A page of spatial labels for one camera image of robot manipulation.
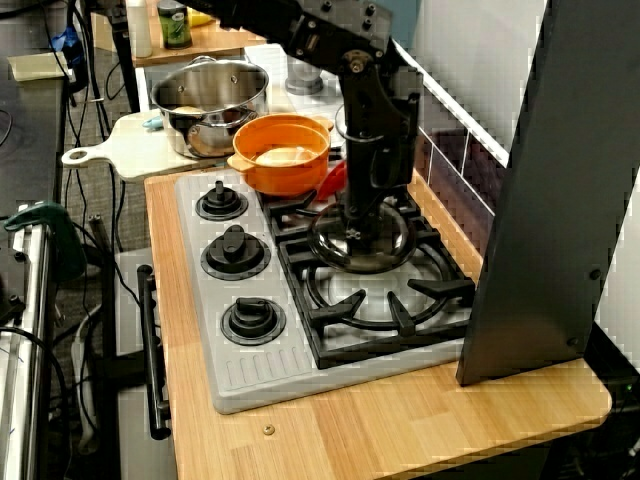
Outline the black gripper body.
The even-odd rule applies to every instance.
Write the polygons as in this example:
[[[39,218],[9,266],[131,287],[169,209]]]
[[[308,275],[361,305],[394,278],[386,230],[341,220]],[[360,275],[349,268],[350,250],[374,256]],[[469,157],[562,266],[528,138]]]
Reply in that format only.
[[[415,146],[416,135],[347,141],[347,183],[341,197],[341,217],[348,230],[361,236],[381,234],[382,203],[410,183]]]

